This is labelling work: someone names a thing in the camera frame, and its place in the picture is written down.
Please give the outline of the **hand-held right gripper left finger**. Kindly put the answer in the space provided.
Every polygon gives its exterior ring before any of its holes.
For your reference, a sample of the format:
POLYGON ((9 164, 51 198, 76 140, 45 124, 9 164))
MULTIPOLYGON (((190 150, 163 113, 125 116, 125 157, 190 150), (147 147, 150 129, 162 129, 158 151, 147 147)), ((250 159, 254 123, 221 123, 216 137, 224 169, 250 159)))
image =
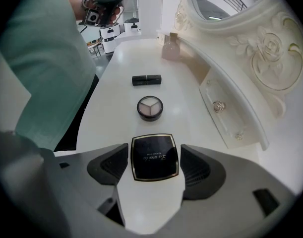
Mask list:
POLYGON ((56 156, 62 171, 81 198, 100 217, 102 238, 125 238, 125 219, 117 185, 128 166, 128 144, 56 156))

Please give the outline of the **black lipstick tube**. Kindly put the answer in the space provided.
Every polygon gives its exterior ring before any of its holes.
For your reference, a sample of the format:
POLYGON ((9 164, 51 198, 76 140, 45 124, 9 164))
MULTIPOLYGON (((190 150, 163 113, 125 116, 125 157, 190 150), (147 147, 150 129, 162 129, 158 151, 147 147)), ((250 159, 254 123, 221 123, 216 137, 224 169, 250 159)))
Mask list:
POLYGON ((160 85, 161 82, 161 75, 140 75, 132 77, 133 86, 160 85))

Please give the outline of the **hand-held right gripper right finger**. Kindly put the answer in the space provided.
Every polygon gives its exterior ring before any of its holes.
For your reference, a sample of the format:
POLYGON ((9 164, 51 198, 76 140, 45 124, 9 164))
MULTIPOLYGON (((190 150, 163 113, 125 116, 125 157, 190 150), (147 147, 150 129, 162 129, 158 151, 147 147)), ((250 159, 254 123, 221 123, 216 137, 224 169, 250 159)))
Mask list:
POLYGON ((290 189, 244 158, 184 144, 180 165, 182 205, 157 238, 259 238, 295 200, 290 189))

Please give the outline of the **person's green printed shirt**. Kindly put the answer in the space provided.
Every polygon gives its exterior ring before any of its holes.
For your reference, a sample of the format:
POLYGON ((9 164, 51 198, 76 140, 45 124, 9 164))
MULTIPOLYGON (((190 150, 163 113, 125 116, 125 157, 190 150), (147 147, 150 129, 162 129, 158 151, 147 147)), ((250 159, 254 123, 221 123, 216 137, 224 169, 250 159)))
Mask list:
POLYGON ((5 25, 0 52, 31 94, 16 132, 54 150, 84 110, 96 75, 70 0, 22 0, 5 25))

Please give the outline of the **person's left hand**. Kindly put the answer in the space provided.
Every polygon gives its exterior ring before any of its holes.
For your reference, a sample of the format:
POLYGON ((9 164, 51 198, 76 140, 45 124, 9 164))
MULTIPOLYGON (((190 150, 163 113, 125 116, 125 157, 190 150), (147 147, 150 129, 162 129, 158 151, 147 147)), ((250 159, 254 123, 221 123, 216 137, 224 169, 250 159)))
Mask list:
POLYGON ((97 6, 91 0, 86 2, 86 6, 88 8, 86 14, 86 23, 95 26, 107 26, 107 25, 115 25, 120 14, 120 7, 103 7, 97 6))

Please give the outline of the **oval mirror ornate white frame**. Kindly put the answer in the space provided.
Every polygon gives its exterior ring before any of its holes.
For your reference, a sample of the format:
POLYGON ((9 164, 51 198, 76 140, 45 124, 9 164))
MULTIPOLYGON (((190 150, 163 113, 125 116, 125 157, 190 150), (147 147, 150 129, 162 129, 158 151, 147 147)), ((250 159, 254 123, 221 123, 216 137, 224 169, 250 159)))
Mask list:
POLYGON ((261 116, 285 115, 285 97, 303 75, 303 27, 285 0, 259 0, 212 21, 196 0, 181 0, 175 29, 237 80, 261 116))

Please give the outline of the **round eyeshadow compact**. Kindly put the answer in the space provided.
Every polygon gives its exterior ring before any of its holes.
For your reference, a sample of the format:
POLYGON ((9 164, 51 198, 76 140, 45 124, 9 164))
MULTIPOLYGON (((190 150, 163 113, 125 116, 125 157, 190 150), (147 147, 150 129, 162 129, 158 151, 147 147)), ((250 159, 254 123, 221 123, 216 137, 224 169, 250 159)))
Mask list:
POLYGON ((161 117, 164 105, 156 96, 145 96, 138 101, 136 109, 142 120, 152 122, 161 117))

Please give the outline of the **small black square box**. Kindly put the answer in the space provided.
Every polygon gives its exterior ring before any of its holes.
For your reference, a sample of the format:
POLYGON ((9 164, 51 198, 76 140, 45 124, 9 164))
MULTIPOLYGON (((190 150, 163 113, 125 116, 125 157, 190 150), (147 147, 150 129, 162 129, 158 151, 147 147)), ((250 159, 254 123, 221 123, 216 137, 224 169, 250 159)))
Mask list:
POLYGON ((153 182, 179 175, 179 157, 171 134, 148 134, 134 137, 130 163, 135 181, 153 182))

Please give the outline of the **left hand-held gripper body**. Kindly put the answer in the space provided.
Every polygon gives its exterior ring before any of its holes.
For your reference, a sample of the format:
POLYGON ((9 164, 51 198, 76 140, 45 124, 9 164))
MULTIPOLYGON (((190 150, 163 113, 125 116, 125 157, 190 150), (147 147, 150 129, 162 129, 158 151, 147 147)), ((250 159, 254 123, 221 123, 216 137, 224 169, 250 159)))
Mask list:
POLYGON ((85 10, 85 17, 82 20, 84 25, 108 26, 114 25, 112 16, 117 7, 117 0, 82 0, 82 7, 85 10))

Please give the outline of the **person's left forearm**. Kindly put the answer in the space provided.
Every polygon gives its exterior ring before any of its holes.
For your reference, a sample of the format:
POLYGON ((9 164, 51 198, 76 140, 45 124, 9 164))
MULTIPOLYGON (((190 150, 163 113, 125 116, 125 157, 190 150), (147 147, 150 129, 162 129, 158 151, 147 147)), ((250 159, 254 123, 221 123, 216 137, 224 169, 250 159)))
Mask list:
POLYGON ((83 20, 86 15, 86 11, 82 6, 82 0, 69 0, 72 10, 75 14, 77 21, 83 20))

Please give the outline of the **white and black robot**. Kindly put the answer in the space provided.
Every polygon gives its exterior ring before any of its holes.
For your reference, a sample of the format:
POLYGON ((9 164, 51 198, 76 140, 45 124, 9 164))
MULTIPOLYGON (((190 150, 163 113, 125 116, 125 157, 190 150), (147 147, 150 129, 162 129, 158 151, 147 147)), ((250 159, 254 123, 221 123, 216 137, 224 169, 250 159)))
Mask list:
POLYGON ((141 27, 138 18, 130 18, 124 21, 124 32, 127 36, 141 35, 141 27))
POLYGON ((100 28, 101 42, 106 54, 113 53, 116 48, 115 38, 121 34, 120 25, 100 28))

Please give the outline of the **small bottle with brown cap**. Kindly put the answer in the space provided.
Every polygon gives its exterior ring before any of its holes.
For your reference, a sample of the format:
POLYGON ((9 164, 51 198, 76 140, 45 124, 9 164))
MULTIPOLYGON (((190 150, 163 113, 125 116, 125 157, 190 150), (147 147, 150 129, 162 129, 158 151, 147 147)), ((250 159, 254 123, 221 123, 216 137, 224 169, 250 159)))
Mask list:
POLYGON ((178 34, 171 32, 168 41, 162 47, 162 58, 178 61, 180 58, 180 47, 177 43, 178 34))

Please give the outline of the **white partition panel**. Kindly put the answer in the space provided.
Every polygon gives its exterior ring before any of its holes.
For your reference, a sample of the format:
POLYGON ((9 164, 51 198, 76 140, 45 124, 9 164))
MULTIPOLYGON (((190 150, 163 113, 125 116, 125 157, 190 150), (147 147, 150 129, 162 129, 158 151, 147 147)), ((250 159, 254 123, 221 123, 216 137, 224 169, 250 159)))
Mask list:
POLYGON ((142 38, 156 38, 161 27, 162 0, 138 0, 138 16, 142 38))

